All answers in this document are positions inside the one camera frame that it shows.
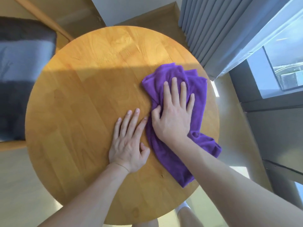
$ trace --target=forearm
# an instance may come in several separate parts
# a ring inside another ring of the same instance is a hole
[[[100,227],[128,171],[110,164],[84,192],[45,220],[40,227]]]
[[[300,209],[237,173],[189,138],[169,147],[188,167],[229,226],[301,226],[303,223]]]

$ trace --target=finger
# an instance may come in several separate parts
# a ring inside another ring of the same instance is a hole
[[[172,95],[170,94],[169,84],[167,81],[164,82],[163,86],[163,104],[164,108],[167,108],[172,104]]]
[[[140,114],[140,109],[137,108],[135,111],[134,111],[134,115],[133,115],[133,118],[131,119],[131,122],[129,123],[129,126],[127,128],[127,132],[126,132],[126,136],[128,137],[132,137],[133,134],[134,134],[134,130],[136,128],[136,125],[137,125],[137,122],[138,122],[138,118],[139,118],[139,114]]]
[[[119,137],[119,131],[120,131],[120,125],[121,125],[121,118],[118,118],[115,124],[114,128],[114,140],[116,140]]]
[[[158,105],[154,110],[151,111],[152,121],[158,121],[160,119],[161,106]]]
[[[143,162],[143,164],[145,164],[149,157],[151,150],[147,146],[145,146],[143,143],[140,143],[140,147],[142,149],[142,152],[141,152],[142,162]]]
[[[142,119],[142,121],[139,123],[139,125],[137,126],[137,129],[134,131],[134,135],[133,135],[134,139],[140,140],[142,132],[143,132],[143,130],[145,128],[146,123],[147,123],[147,117],[144,117]]]
[[[122,122],[121,129],[120,129],[120,137],[122,137],[122,138],[123,138],[123,137],[125,136],[125,134],[126,134],[127,126],[128,126],[129,120],[130,120],[130,118],[131,118],[131,113],[132,113],[132,111],[129,110],[129,111],[126,113],[126,115],[125,115],[125,117],[124,117],[124,120],[123,120],[123,122]]]
[[[180,106],[186,109],[186,84],[184,81],[181,83]]]
[[[187,109],[186,109],[187,113],[190,114],[190,115],[192,113],[192,109],[194,108],[194,104],[195,104],[195,94],[192,93],[190,95],[189,103],[188,103]]]
[[[180,105],[180,98],[179,98],[178,84],[176,77],[172,78],[172,104],[175,106]]]

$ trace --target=white sock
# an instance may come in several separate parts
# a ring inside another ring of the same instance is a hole
[[[178,215],[180,209],[182,209],[183,207],[186,207],[186,206],[187,206],[188,208],[190,208],[190,207],[188,206],[188,204],[186,203],[186,201],[184,201],[181,205],[179,205],[179,206],[175,209],[177,215]]]

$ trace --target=person's left hand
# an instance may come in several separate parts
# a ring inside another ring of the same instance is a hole
[[[134,116],[130,121],[131,114],[132,111],[129,110],[125,115],[122,125],[122,119],[119,118],[117,120],[112,146],[108,154],[110,163],[115,163],[124,167],[129,173],[136,172],[140,169],[146,163],[150,153],[150,149],[143,143],[140,143],[140,138],[147,123],[147,118],[145,117],[142,119],[137,126],[137,129],[135,129],[140,114],[139,108],[135,110]]]

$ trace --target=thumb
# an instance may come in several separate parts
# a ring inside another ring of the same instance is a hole
[[[161,111],[160,105],[158,105],[154,110],[152,110],[152,112],[151,112],[152,121],[157,121],[160,119],[160,111]]]
[[[151,150],[148,147],[146,147],[143,143],[140,143],[140,147],[142,149],[142,152],[141,152],[142,161],[145,164],[149,157]]]

